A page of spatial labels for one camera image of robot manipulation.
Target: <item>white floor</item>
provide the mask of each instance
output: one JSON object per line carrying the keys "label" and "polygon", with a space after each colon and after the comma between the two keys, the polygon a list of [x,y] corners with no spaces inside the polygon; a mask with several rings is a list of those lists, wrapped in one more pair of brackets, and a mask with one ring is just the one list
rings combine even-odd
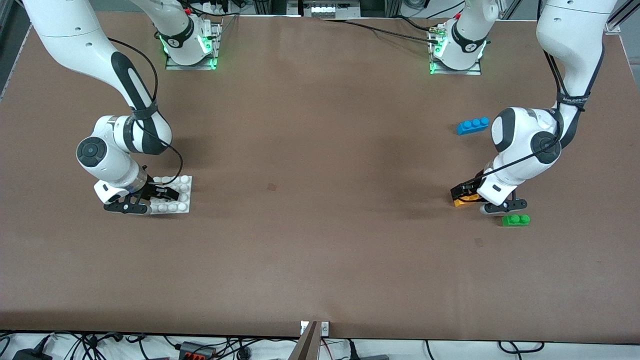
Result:
{"label": "white floor", "polygon": [[[6,352],[0,359],[13,359],[16,351],[23,348],[33,348],[46,334],[22,333],[11,335],[11,342]],[[221,343],[224,338],[205,337],[179,337],[169,336],[170,341],[179,343],[181,341],[191,341],[202,345]],[[0,343],[0,351],[4,347],[4,342]],[[52,336],[46,346],[45,354],[53,356],[54,360],[62,360],[76,341],[71,335]],[[331,339],[328,342],[336,341],[329,345],[333,360],[343,357],[349,358],[349,344],[345,340]],[[390,360],[429,360],[426,352],[425,342],[422,340],[353,340],[358,355],[360,357],[387,355]],[[178,359],[178,351],[169,345],[161,336],[149,336],[143,340],[143,348],[147,356],[154,358]],[[539,344],[516,343],[520,350],[535,348]],[[509,355],[502,352],[494,341],[429,341],[431,353],[435,360],[517,360],[516,355]],[[251,345],[253,360],[273,360],[287,359],[294,348],[293,341],[260,341]],[[78,350],[75,360],[82,360],[84,350]],[[98,349],[105,355],[107,360],[143,360],[140,347],[137,343],[128,343],[125,340],[116,343],[113,340],[101,342]],[[326,349],[320,349],[320,360],[330,360]],[[546,343],[545,348],[537,353],[523,354],[523,360],[542,359],[562,359],[562,360],[586,360],[586,359],[640,359],[639,345],[595,345],[595,344],[572,344],[572,343]]]}

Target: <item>black strap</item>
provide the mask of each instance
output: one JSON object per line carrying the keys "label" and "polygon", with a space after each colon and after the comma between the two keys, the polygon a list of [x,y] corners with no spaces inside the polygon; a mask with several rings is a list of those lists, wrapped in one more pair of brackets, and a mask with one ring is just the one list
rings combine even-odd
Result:
{"label": "black strap", "polygon": [[153,100],[149,106],[140,110],[131,110],[131,117],[135,120],[147,120],[158,111],[158,103],[156,100]]}
{"label": "black strap", "polygon": [[165,35],[163,33],[161,33],[160,31],[158,31],[158,34],[160,34],[160,36],[162,37],[162,40],[165,44],[169,45],[170,47],[173,48],[178,48],[178,47],[182,47],[183,43],[189,38],[191,37],[191,34],[193,34],[193,28],[195,27],[193,24],[193,20],[191,20],[191,17],[187,16],[187,19],[189,19],[189,24],[187,24],[187,28],[184,29],[182,31],[182,33],[173,35],[173,36],[169,36],[169,35]]}
{"label": "black strap", "polygon": [[453,24],[451,33],[453,34],[453,40],[455,40],[456,43],[460,45],[463,53],[473,53],[486,40],[486,37],[483,37],[480,40],[471,41],[465,38],[464,36],[460,35],[460,33],[458,32],[458,22],[455,22]]}
{"label": "black strap", "polygon": [[562,92],[558,92],[556,95],[556,101],[561,104],[573,105],[578,108],[578,111],[583,112],[584,105],[587,103],[587,100],[589,100],[590,95],[591,93],[582,96],[567,96]]}

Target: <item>green lego brick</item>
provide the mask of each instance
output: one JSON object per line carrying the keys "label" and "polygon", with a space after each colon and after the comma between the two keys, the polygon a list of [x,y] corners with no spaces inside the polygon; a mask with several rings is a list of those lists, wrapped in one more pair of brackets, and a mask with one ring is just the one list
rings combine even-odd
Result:
{"label": "green lego brick", "polygon": [[527,226],[530,221],[528,215],[507,215],[502,217],[502,226]]}

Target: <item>brown table surface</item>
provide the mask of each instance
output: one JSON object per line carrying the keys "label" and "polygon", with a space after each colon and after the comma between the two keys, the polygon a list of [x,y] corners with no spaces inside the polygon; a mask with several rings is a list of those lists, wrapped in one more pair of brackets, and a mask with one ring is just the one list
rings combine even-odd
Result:
{"label": "brown table surface", "polygon": [[[160,69],[191,213],[102,209],[74,152],[127,105],[32,31],[0,104],[0,328],[295,336],[316,319],[333,337],[640,341],[640,96],[619,37],[512,229],[452,206],[495,156],[488,131],[454,128],[552,105],[535,23],[497,23],[482,76],[431,76],[422,43],[285,17],[239,19],[216,71],[165,71],[144,15],[100,19]],[[153,176],[177,165],[135,158]]]}

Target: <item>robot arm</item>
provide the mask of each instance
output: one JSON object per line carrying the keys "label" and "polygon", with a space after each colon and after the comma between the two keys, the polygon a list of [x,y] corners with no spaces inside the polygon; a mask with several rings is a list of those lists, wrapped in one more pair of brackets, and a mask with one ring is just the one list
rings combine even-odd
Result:
{"label": "robot arm", "polygon": [[434,57],[454,70],[471,68],[482,54],[498,13],[496,0],[467,1],[459,18],[444,23],[445,38]]}
{"label": "robot arm", "polygon": [[564,65],[564,88],[559,88],[552,109],[508,108],[498,114],[491,130],[498,155],[476,178],[453,188],[454,198],[477,193],[495,205],[485,205],[483,212],[509,211],[509,194],[557,161],[575,136],[598,74],[604,55],[602,33],[615,3],[547,1],[536,34],[542,48]]}
{"label": "robot arm", "polygon": [[[177,1],[156,4],[152,0],[137,0],[136,4],[148,7],[146,10],[154,15],[156,26],[172,34],[167,38],[180,38],[178,35],[188,33],[188,37],[182,37],[180,44],[172,47],[174,60],[197,62],[204,57],[202,47],[195,44],[194,51],[191,46],[198,41],[194,21]],[[94,188],[105,209],[142,214],[150,210],[139,204],[140,199],[175,200],[177,192],[152,183],[145,169],[129,155],[161,154],[171,144],[171,128],[134,65],[107,39],[88,0],[25,0],[24,5],[43,45],[58,63],[113,86],[132,110],[131,116],[101,117],[91,136],[77,147],[78,162],[99,179]],[[122,197],[128,200],[132,194],[138,198],[135,204],[116,202]]]}

